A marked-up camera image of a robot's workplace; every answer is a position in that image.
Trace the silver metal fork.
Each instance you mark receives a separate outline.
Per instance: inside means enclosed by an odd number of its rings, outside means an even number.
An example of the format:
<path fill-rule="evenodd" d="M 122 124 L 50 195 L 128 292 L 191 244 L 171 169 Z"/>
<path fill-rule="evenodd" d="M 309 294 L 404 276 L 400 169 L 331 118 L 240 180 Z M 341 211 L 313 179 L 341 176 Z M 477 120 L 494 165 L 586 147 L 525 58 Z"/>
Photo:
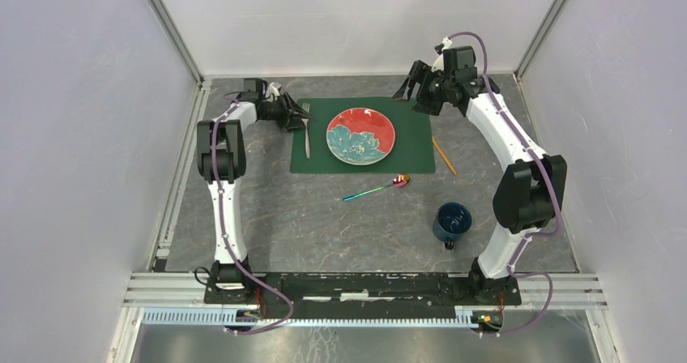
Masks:
<path fill-rule="evenodd" d="M 302 122 L 304 124 L 304 151 L 305 151 L 305 157 L 307 159 L 310 158 L 310 141 L 309 141 L 309 110 L 310 110 L 310 103 L 305 102 L 302 105 L 303 110 L 306 112 L 306 115 L 302 118 Z"/>

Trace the green rectangular placemat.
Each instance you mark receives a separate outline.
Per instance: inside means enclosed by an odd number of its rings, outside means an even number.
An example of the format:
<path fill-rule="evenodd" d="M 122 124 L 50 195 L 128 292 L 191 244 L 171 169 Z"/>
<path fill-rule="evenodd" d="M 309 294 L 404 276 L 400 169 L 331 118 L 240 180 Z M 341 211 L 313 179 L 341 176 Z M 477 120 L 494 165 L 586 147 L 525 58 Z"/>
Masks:
<path fill-rule="evenodd" d="M 305 154 L 305 133 L 293 134 L 290 172 L 308 174 L 348 173 L 434 173 L 436 165 L 429 116 L 412 110 L 412 102 L 388 97 L 302 98 L 309 104 L 310 157 Z M 347 164 L 337 159 L 326 144 L 329 122 L 345 109 L 370 108 L 389 118 L 395 128 L 395 143 L 390 154 L 370 165 Z"/>

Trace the red teal floral plate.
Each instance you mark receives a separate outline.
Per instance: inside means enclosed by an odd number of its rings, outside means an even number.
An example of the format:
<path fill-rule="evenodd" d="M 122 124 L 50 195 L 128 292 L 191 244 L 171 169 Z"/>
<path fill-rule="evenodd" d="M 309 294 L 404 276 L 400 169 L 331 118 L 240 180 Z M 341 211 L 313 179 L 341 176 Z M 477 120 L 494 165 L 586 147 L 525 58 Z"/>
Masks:
<path fill-rule="evenodd" d="M 326 145 L 339 161 L 367 166 L 384 160 L 393 150 L 396 130 L 383 113 L 356 107 L 336 114 L 326 127 Z"/>

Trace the iridescent rainbow metal spoon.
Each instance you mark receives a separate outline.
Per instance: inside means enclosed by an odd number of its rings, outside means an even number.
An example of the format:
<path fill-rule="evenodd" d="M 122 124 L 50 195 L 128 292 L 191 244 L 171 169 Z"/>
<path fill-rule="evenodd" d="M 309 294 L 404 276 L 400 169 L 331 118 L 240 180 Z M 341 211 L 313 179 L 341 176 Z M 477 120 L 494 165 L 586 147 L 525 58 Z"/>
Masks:
<path fill-rule="evenodd" d="M 402 187 L 406 186 L 409 182 L 410 182 L 410 176 L 408 174 L 399 174 L 396 177 L 394 177 L 391 180 L 391 182 L 388 184 L 385 184 L 383 186 L 378 186 L 378 187 L 375 187 L 375 188 L 370 189 L 370 190 L 365 190 L 365 191 L 362 191 L 362 192 L 359 192 L 356 194 L 350 194 L 350 195 L 344 196 L 344 197 L 342 197 L 342 200 L 343 201 L 350 201 L 350 200 L 362 197 L 364 195 L 371 194 L 371 193 L 374 193 L 374 192 L 377 192 L 380 190 L 384 190 L 387 188 L 391 188 L 391 187 L 402 188 Z"/>

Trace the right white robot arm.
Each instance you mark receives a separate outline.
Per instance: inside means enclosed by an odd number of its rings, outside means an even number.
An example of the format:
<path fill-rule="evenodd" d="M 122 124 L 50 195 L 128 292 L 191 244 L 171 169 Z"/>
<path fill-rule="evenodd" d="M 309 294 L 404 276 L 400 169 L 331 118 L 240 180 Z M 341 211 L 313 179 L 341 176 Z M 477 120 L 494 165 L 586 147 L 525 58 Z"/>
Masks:
<path fill-rule="evenodd" d="M 515 265 L 534 237 L 557 220 L 567 163 L 527 134 L 487 75 L 479 75 L 470 46 L 442 49 L 433 65 L 412 64 L 393 100 L 414 100 L 414 111 L 437 116 L 452 104 L 484 136 L 503 170 L 493 196 L 497 225 L 462 284 L 468 297 L 487 305 L 516 288 Z"/>

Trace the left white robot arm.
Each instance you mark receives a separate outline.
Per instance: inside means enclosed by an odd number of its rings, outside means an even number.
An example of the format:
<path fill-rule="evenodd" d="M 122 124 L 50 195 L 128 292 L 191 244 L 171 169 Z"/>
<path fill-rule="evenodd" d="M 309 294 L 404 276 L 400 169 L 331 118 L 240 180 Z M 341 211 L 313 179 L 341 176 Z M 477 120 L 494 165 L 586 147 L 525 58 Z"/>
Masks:
<path fill-rule="evenodd" d="M 260 121 L 275 122 L 287 131 L 302 129 L 309 115 L 282 84 L 265 79 L 244 79 L 239 92 L 224 97 L 229 99 L 228 108 L 196 126 L 196 163 L 210 193 L 215 226 L 214 261 L 206 289 L 240 305 L 259 287 L 250 271 L 241 228 L 241 179 L 247 170 L 244 132 Z"/>

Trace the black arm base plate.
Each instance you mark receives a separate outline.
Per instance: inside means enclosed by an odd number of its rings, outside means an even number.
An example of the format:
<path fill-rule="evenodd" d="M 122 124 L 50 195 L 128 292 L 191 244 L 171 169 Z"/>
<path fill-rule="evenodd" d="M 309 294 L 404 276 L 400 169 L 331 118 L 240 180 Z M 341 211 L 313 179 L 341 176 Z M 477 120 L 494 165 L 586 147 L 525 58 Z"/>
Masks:
<path fill-rule="evenodd" d="M 205 304 L 255 305 L 266 320 L 450 319 L 457 306 L 488 310 L 523 302 L 515 278 L 472 273 L 268 272 L 227 283 L 212 275 L 202 284 Z"/>

